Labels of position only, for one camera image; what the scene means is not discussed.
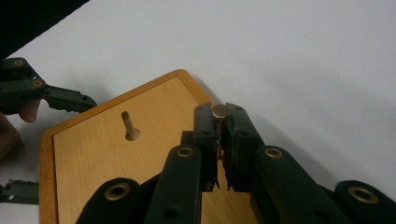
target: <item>wooden base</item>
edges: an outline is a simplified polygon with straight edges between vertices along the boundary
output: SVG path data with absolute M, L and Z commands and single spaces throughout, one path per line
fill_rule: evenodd
M 107 180 L 143 183 L 158 174 L 181 132 L 192 130 L 193 109 L 206 102 L 213 105 L 186 71 L 176 70 L 47 130 L 40 148 L 40 223 L 75 223 Z M 125 139 L 124 111 L 140 131 L 134 141 Z M 220 168 L 225 188 L 224 176 Z M 247 194 L 203 194 L 202 223 L 255 222 Z

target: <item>white surface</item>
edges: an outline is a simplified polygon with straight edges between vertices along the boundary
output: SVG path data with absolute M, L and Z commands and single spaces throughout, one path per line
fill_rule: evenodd
M 91 1 L 13 57 L 50 85 L 98 103 L 178 68 L 212 97 L 244 107 L 267 145 L 287 149 L 319 184 L 371 184 L 396 200 L 396 2 Z M 42 102 L 25 143 L 0 163 L 38 179 L 38 137 L 75 114 Z M 38 209 L 0 205 L 1 223 Z

